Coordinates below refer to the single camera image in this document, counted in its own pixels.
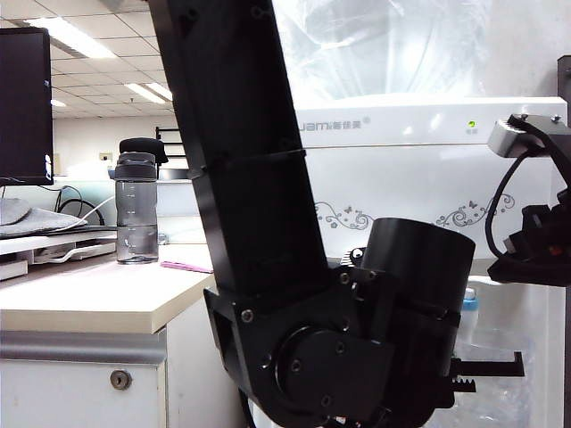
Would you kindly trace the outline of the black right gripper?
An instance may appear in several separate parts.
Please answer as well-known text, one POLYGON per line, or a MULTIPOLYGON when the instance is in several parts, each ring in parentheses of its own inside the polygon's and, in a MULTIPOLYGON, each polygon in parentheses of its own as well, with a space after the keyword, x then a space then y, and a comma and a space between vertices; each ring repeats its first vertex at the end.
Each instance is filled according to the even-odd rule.
POLYGON ((528 205, 523 214, 523 261, 498 258, 487 273, 499 283, 570 285, 570 190, 557 194, 558 204, 528 205))

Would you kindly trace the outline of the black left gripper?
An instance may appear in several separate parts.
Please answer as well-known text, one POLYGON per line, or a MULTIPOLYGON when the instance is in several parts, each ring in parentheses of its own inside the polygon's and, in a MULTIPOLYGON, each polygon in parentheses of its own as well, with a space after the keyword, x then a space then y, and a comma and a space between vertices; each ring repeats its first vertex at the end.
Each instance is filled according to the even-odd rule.
POLYGON ((475 243, 463 234, 406 218, 374 221, 361 267, 384 271, 393 304, 385 339, 394 346, 382 405, 388 424, 424 424, 453 392, 476 392, 472 377, 522 377, 512 361, 451 359, 475 243))

